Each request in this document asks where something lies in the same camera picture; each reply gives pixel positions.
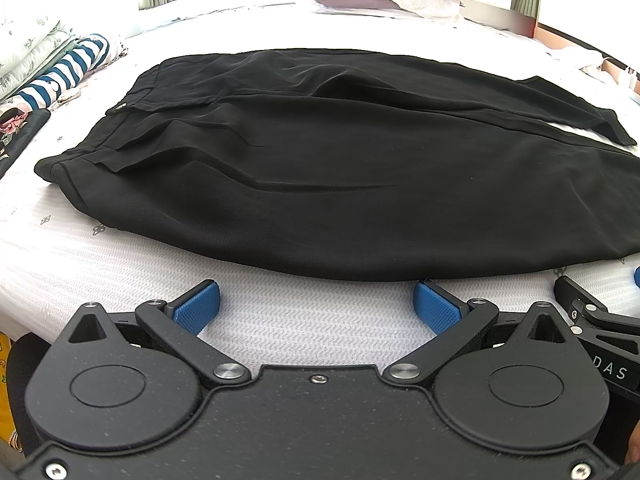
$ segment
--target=blue and white striped cloth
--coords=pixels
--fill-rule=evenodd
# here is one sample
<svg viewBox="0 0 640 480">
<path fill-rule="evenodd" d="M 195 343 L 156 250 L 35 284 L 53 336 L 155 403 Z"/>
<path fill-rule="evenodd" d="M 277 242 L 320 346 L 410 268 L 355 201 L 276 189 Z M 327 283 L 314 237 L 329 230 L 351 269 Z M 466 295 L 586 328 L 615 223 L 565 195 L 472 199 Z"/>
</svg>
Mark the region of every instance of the blue and white striped cloth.
<svg viewBox="0 0 640 480">
<path fill-rule="evenodd" d="M 114 43 L 100 34 L 87 36 L 49 72 L 21 88 L 3 105 L 20 108 L 23 112 L 49 108 L 63 92 L 78 85 L 88 72 L 112 63 L 126 52 L 119 38 Z"/>
</svg>

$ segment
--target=human hand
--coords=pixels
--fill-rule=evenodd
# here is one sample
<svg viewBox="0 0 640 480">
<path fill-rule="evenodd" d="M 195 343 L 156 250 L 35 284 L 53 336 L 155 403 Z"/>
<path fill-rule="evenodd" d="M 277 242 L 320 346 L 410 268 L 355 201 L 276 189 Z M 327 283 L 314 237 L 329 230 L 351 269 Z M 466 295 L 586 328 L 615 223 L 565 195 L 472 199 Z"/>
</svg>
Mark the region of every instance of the human hand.
<svg viewBox="0 0 640 480">
<path fill-rule="evenodd" d="M 634 432 L 629 437 L 629 448 L 626 452 L 625 464 L 640 460 L 640 422 L 636 424 Z"/>
</svg>

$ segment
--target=black trousers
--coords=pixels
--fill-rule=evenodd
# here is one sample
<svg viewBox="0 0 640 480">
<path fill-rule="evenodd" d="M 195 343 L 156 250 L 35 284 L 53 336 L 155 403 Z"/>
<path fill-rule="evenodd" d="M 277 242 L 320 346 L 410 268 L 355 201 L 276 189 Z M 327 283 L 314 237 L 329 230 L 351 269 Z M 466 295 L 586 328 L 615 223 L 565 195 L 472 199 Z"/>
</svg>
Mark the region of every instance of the black trousers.
<svg viewBox="0 0 640 480">
<path fill-rule="evenodd" d="M 640 251 L 640 159 L 540 78 L 411 56 L 169 59 L 36 172 L 105 225 L 338 280 L 517 274 Z"/>
</svg>

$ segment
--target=blue gripper pad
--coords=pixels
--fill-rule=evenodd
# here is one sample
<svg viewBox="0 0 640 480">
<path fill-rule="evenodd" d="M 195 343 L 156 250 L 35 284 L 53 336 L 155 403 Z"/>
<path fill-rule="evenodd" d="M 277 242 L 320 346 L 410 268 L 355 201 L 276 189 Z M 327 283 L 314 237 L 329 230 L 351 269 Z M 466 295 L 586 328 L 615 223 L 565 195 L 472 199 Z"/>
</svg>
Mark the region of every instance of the blue gripper pad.
<svg viewBox="0 0 640 480">
<path fill-rule="evenodd" d="M 436 335 L 462 319 L 462 313 L 458 307 L 431 290 L 424 282 L 415 284 L 414 309 L 418 317 Z"/>
<path fill-rule="evenodd" d="M 172 318 L 187 332 L 198 335 L 220 309 L 220 288 L 214 281 L 174 311 Z"/>
</svg>

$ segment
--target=mattress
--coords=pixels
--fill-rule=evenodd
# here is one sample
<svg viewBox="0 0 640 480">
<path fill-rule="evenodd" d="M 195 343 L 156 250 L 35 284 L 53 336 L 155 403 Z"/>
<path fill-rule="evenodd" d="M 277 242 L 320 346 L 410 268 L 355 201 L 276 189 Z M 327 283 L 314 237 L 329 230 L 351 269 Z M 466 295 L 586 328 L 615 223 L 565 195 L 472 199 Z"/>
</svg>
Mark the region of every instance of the mattress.
<svg viewBox="0 0 640 480">
<path fill-rule="evenodd" d="M 314 14 L 300 5 L 236 9 L 201 16 L 129 41 L 129 55 L 82 84 L 81 96 L 54 111 L 0 180 L 0 330 L 54 340 L 76 308 L 98 301 L 127 312 L 150 298 L 172 300 L 205 278 L 220 284 L 220 314 L 201 333 L 256 371 L 260 364 L 385 367 L 433 333 L 412 309 L 414 283 L 318 280 L 221 262 L 110 229 L 76 211 L 60 190 L 33 173 L 36 161 L 61 153 L 163 59 L 264 48 L 356 48 L 457 62 L 512 79 L 539 75 L 599 107 L 613 108 L 640 139 L 640 107 L 540 43 L 471 22 Z M 601 139 L 588 131 L 577 134 Z M 638 154 L 637 147 L 630 151 Z M 544 221 L 545 211 L 532 210 Z M 623 260 L 517 276 L 442 280 L 463 300 L 484 297 L 502 310 L 553 301 L 566 274 L 612 312 L 640 315 L 633 273 L 640 254 Z"/>
</svg>

